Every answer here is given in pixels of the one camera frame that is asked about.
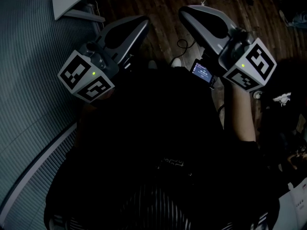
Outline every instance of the person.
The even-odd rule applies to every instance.
[[[224,83],[223,129],[211,89],[180,66],[175,59],[157,70],[151,62],[98,108],[85,106],[46,197],[47,229],[59,216],[89,230],[258,223],[272,195],[249,93]]]

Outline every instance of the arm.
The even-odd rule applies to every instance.
[[[99,97],[99,100],[104,100],[104,99],[109,98],[113,94],[113,92],[114,92],[114,89],[111,89],[110,91],[108,91],[107,93]],[[97,108],[92,106],[91,104],[88,104],[88,103],[84,104],[83,109],[80,113],[79,120],[78,120],[77,136],[75,139],[74,147],[77,147],[77,148],[80,147],[81,144],[84,143],[84,141],[86,141],[86,139],[88,138],[84,136],[84,133],[86,133],[85,131],[91,125],[89,123],[89,119],[91,119],[90,118],[91,114],[96,110]]]
[[[225,86],[225,130],[241,141],[256,141],[250,95],[234,84]]]

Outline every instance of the display screen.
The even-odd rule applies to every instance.
[[[195,64],[195,67],[194,67],[192,73],[194,75],[200,77],[201,79],[204,79],[208,83],[211,82],[211,79],[212,79],[211,73],[207,70],[207,68],[205,68],[204,66],[202,66],[199,63]]]

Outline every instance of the floor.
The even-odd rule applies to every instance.
[[[179,39],[186,39],[191,45],[194,41],[178,18],[182,6],[200,4],[203,0],[96,0],[101,16],[107,23],[132,15],[147,15],[151,20],[150,32],[144,41],[140,55],[147,60],[154,59],[166,65],[183,49],[177,46]],[[275,60],[288,58],[307,58],[307,34],[302,30],[287,28],[281,20],[277,0],[254,0],[249,6],[246,0],[206,0],[206,6],[226,13],[237,26],[259,37],[267,46]],[[190,69],[195,58],[200,58],[202,49],[197,44],[181,57],[186,68]],[[213,91],[216,108],[224,102],[223,85],[217,82]],[[260,103],[252,100],[255,128],[260,126]]]

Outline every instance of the white box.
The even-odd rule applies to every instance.
[[[223,77],[251,92],[267,84],[276,65],[266,46],[257,38]]]
[[[58,78],[71,94],[88,103],[114,88],[103,71],[76,50],[59,71]]]

